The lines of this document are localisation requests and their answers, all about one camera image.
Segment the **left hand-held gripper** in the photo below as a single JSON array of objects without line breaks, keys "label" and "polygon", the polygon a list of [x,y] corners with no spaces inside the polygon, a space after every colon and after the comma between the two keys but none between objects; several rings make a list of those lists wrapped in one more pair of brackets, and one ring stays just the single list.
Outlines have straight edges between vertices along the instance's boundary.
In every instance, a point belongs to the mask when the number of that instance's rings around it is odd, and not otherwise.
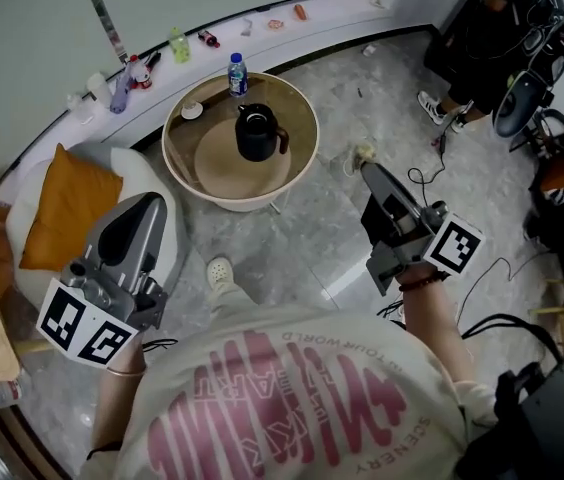
[{"label": "left hand-held gripper", "polygon": [[49,283],[36,329],[68,359],[109,366],[137,334],[160,327],[168,294],[150,276],[166,224],[158,193],[127,198],[87,236],[93,251]]}]

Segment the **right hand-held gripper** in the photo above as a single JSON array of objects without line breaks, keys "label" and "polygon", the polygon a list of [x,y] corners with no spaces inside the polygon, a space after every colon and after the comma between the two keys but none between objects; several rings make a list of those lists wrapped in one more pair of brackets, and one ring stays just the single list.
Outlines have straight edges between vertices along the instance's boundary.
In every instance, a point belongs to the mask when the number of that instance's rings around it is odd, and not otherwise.
[{"label": "right hand-held gripper", "polygon": [[437,201],[421,207],[406,187],[378,163],[364,163],[371,196],[361,223],[372,246],[366,268],[381,295],[407,268],[435,266],[444,279],[461,277],[484,244],[483,233]]}]

